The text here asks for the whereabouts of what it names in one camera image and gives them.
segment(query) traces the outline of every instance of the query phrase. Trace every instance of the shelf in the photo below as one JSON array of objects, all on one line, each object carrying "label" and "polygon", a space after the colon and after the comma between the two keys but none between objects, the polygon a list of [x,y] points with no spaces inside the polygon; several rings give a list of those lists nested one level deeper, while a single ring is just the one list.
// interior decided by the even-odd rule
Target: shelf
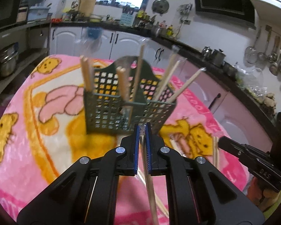
[{"label": "shelf", "polygon": [[37,21],[37,22],[27,23],[24,25],[13,25],[10,27],[0,29],[0,37],[4,36],[6,34],[15,32],[15,31],[26,29],[26,28],[31,28],[31,27],[39,26],[39,25],[49,25],[49,24],[50,24],[50,20]]},{"label": "shelf", "polygon": [[8,77],[0,80],[0,94],[9,85],[9,83],[22,72],[29,64],[38,59],[41,55],[48,52],[48,48],[29,49],[19,55],[17,69]]}]

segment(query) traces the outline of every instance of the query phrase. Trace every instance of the cutting board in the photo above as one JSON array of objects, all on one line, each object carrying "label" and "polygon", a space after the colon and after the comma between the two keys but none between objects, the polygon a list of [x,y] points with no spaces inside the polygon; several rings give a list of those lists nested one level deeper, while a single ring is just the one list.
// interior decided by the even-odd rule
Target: cutting board
[{"label": "cutting board", "polygon": [[84,16],[89,17],[93,11],[96,4],[96,0],[81,0],[79,11],[83,13]]}]

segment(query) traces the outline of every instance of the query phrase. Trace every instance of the pink tablecloth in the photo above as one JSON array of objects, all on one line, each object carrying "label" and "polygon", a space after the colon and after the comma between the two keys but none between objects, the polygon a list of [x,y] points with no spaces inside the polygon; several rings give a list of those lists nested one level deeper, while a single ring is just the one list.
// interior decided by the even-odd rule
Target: pink tablecloth
[{"label": "pink tablecloth", "polygon": [[[96,67],[111,61],[95,60]],[[164,70],[153,68],[156,75]],[[182,82],[172,77],[172,87]],[[16,220],[19,211],[81,156],[97,158],[114,148],[120,136],[86,135],[83,80],[78,57],[45,58],[24,82],[0,120],[0,203]],[[212,161],[212,134],[226,134],[212,113],[189,90],[161,129],[167,145],[169,135],[189,157]],[[196,140],[200,134],[203,143]],[[248,171],[237,158],[220,151],[220,170],[242,190]],[[154,177],[155,191],[167,206],[164,177]],[[168,219],[159,212],[160,224]],[[138,177],[121,177],[115,224],[150,224],[149,203]]]}]

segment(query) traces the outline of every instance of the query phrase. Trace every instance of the utensil basket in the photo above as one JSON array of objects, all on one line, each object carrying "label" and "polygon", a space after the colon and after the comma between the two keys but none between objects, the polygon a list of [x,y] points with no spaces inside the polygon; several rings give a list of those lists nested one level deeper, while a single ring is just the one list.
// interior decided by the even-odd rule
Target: utensil basket
[{"label": "utensil basket", "polygon": [[[131,64],[137,57],[129,57]],[[130,100],[136,68],[130,70]],[[162,92],[159,101],[153,101],[159,79],[153,74],[150,65],[143,60],[140,83],[135,101],[124,101],[120,96],[116,61],[103,69],[95,69],[94,91],[84,90],[84,107],[87,133],[129,134],[135,124],[150,122],[152,133],[157,134],[176,107],[176,101],[166,104],[173,94],[169,87]],[[132,110],[128,125],[129,110]]]}]

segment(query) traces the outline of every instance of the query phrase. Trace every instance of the countertop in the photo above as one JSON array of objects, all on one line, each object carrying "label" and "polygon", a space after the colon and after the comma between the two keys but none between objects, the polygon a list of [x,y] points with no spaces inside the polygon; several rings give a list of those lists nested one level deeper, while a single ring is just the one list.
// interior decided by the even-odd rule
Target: countertop
[{"label": "countertop", "polygon": [[201,53],[196,49],[170,38],[164,37],[154,37],[144,29],[131,28],[121,25],[113,25],[110,23],[100,22],[100,23],[85,23],[85,22],[62,22],[59,24],[52,24],[56,27],[101,27],[107,30],[121,31],[140,35],[143,37],[150,37],[153,41],[171,49],[172,45],[177,45],[181,49],[179,50],[179,55],[188,59],[197,67],[206,67],[206,73],[214,79],[218,84],[221,85],[225,90],[231,92],[236,98],[238,98],[242,104],[251,112],[251,114],[257,119],[259,124],[264,128],[272,142],[276,141],[277,131],[274,121],[271,120],[261,109],[260,105],[254,100],[254,98],[244,92],[239,86],[231,80],[228,76],[223,74],[222,69],[216,67],[215,65],[202,59]]}]

